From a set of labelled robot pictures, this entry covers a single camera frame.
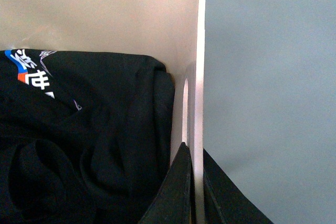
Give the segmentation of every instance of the gray wall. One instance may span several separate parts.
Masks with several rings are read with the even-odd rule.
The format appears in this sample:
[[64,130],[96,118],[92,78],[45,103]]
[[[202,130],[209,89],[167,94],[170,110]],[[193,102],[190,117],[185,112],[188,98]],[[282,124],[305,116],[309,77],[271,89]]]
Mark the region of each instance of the gray wall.
[[336,223],[336,0],[207,0],[205,148],[274,223]]

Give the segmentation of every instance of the black fabric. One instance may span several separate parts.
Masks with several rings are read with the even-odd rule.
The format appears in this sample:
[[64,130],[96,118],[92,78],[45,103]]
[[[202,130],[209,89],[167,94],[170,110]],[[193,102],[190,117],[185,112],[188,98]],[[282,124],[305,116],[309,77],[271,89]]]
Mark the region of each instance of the black fabric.
[[169,167],[173,99],[149,56],[0,51],[0,222],[136,223]]
[[156,198],[139,224],[189,224],[191,173],[190,151],[182,143]]
[[235,186],[211,158],[204,154],[205,215],[209,224],[272,224]]

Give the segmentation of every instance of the printed graphic on shirt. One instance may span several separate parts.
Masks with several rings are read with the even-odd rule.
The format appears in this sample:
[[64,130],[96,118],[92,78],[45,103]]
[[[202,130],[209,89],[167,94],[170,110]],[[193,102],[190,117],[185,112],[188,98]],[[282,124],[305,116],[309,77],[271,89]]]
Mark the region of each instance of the printed graphic on shirt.
[[[53,76],[44,64],[43,59],[57,51],[44,50],[39,54],[36,54],[35,50],[32,51],[34,52],[32,53],[29,49],[7,50],[5,51],[5,55],[17,66],[17,79],[19,81],[35,88],[39,88],[46,95],[55,99],[53,89],[58,90],[58,92],[64,91],[61,91],[58,84],[55,83]],[[69,99],[68,102],[75,105],[78,111],[82,109],[82,106],[80,106],[74,99]]]
[[[18,49],[14,54],[12,50],[7,50],[5,51],[5,55],[17,66],[17,79],[19,81],[40,88],[41,90],[45,90],[47,86],[50,86],[47,73],[36,69],[37,64],[26,55],[25,49]],[[45,94],[55,98],[53,91],[45,92]]]
[[46,65],[43,63],[43,59],[46,58],[47,56],[51,55],[51,54],[54,54],[56,53],[57,51],[42,51],[41,54],[40,54],[40,63],[43,67],[43,69],[49,74],[52,76],[52,74],[49,72],[49,70],[47,69]]

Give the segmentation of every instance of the crumpled black cloth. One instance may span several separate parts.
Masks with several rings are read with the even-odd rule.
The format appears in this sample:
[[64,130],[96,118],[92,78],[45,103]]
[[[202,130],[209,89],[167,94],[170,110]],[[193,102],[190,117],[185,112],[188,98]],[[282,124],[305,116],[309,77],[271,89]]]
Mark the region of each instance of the crumpled black cloth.
[[0,51],[0,223],[136,223],[169,167],[173,99],[149,56]]

